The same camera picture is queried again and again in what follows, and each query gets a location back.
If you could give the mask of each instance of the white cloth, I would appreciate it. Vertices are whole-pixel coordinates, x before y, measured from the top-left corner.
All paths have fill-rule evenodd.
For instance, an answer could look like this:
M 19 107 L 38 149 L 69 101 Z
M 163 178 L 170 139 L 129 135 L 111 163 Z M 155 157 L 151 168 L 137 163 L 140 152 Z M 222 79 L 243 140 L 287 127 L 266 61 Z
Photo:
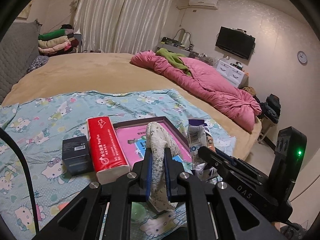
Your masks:
M 164 177 L 164 148 L 169 147 L 172 157 L 180 154 L 180 149 L 172 136 L 157 122 L 150 122 L 146 131 L 146 147 L 152 150 L 152 182 L 149 202 L 161 212 L 174 211 L 177 203 L 168 201 Z
M 160 40 L 172 0 L 80 0 L 75 33 L 83 49 L 131 53 L 153 49 Z

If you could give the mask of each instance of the silver screw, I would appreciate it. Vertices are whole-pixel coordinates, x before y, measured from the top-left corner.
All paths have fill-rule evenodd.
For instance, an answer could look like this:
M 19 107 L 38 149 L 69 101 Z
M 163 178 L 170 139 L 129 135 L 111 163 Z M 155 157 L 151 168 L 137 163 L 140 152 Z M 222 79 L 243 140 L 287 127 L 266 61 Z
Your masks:
M 137 173 L 135 173 L 135 172 L 129 172 L 129 173 L 127 174 L 127 177 L 128 177 L 129 179 L 134 179 L 135 177 L 137 177 Z
M 218 188 L 221 188 L 221 189 L 225 189 L 228 187 L 228 184 L 223 181 L 218 182 L 217 185 L 218 185 Z
M 182 179 L 187 179 L 187 178 L 189 178 L 189 176 L 190 176 L 190 174 L 187 172 L 180 173 L 180 178 L 182 178 Z
M 99 187 L 99 185 L 100 185 L 100 183 L 94 181 L 89 184 L 89 187 L 92 189 L 96 189 L 97 187 Z

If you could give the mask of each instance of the wall clock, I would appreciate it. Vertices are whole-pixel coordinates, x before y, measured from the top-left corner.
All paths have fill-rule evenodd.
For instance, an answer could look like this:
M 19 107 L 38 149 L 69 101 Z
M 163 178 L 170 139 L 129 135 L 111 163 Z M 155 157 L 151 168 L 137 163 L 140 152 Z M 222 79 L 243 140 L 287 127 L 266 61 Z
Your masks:
M 307 55 L 303 51 L 299 51 L 297 54 L 297 57 L 300 63 L 302 64 L 307 63 Z

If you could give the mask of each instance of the white curtain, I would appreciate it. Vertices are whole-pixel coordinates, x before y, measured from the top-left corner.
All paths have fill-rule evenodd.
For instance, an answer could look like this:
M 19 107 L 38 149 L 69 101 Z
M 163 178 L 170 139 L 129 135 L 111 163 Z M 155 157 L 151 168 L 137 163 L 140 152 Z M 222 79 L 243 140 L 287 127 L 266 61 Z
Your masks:
M 83 49 L 132 53 L 153 49 L 172 0 L 80 0 L 74 23 Z

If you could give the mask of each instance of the quilted cushion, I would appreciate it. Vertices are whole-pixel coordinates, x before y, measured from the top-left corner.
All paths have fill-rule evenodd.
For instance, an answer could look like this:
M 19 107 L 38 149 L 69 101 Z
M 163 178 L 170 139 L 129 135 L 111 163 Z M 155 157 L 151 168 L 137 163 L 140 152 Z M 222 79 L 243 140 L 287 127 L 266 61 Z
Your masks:
M 13 23 L 0 42 L 0 104 L 39 55 L 40 28 L 36 21 Z

